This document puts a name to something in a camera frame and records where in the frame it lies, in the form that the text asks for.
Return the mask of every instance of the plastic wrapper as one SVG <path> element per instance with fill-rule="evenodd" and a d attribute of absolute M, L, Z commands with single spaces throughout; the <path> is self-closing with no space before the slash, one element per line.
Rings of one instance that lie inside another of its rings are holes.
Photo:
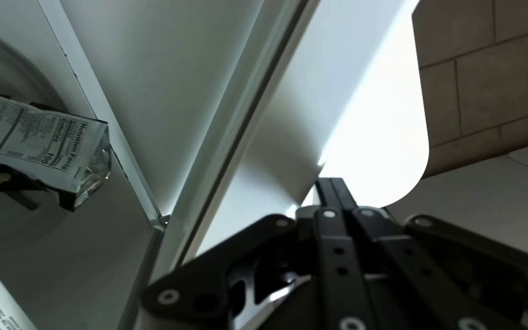
<path fill-rule="evenodd" d="M 0 190 L 43 187 L 76 209 L 109 179 L 111 167 L 105 121 L 0 97 Z"/>

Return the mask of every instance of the beige wall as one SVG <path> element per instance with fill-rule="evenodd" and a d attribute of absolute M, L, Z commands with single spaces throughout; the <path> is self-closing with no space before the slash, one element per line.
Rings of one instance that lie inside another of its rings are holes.
<path fill-rule="evenodd" d="M 422 0 L 428 174 L 528 145 L 528 0 Z"/>

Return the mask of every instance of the black mechanism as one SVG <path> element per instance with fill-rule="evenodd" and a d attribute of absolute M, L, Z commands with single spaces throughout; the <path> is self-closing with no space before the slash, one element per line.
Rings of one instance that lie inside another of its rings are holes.
<path fill-rule="evenodd" d="M 147 328 L 230 330 L 283 289 L 259 328 L 528 328 L 527 253 L 433 216 L 400 225 L 342 178 L 316 187 L 298 220 L 265 216 L 147 288 Z"/>

